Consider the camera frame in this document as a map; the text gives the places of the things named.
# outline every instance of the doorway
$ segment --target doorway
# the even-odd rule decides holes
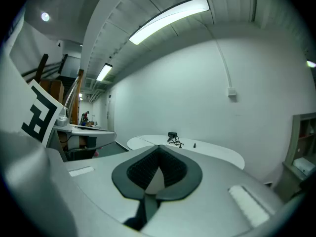
[[[108,112],[107,112],[107,119],[108,119],[108,130],[114,131],[114,109],[115,109],[115,89],[110,89],[107,97],[108,103]]]

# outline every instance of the white cable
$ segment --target white cable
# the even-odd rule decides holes
[[[153,146],[155,146],[155,145],[156,145],[156,144],[154,144],[154,143],[152,143],[152,142],[150,142],[150,141],[148,141],[148,140],[143,139],[143,138],[142,138],[142,137],[140,137],[140,136],[137,136],[136,138],[139,138],[139,139],[141,139],[141,140],[143,140],[143,141],[146,141],[146,142],[148,142],[148,143],[152,144]]]
[[[207,25],[203,24],[201,21],[197,20],[201,25],[203,25],[207,31],[209,32],[209,34],[211,35],[211,37],[215,40],[215,43],[216,43],[216,46],[217,46],[217,49],[220,53],[220,56],[222,58],[222,61],[223,61],[223,64],[224,64],[224,68],[225,68],[225,72],[226,72],[226,76],[227,76],[227,81],[228,81],[228,87],[231,88],[232,87],[232,80],[231,80],[231,76],[229,74],[229,71],[228,71],[228,67],[227,67],[227,63],[226,63],[226,60],[225,60],[225,57],[223,55],[223,52],[222,52],[222,49],[217,41],[217,39],[215,38],[215,36],[213,35],[212,31],[207,27]]]

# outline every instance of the floor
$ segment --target floor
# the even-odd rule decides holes
[[[97,149],[97,152],[99,153],[99,156],[98,156],[98,158],[99,158],[99,157],[113,156],[113,155],[117,155],[120,153],[125,153],[126,150],[124,150],[118,144],[113,142],[111,144],[103,146],[102,149]]]

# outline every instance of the person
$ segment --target person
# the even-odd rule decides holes
[[[87,116],[88,114],[89,114],[89,111],[87,111],[81,115],[80,124],[83,125],[83,123],[85,124],[88,121],[88,116]]]

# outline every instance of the wooden shelf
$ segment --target wooden shelf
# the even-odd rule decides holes
[[[314,136],[315,135],[315,133],[312,133],[312,134],[310,134],[310,135],[306,135],[306,136],[304,136],[304,137],[300,137],[300,138],[298,138],[299,140],[303,140],[303,139],[306,139],[306,138],[309,138],[309,137],[312,137],[312,136]]]

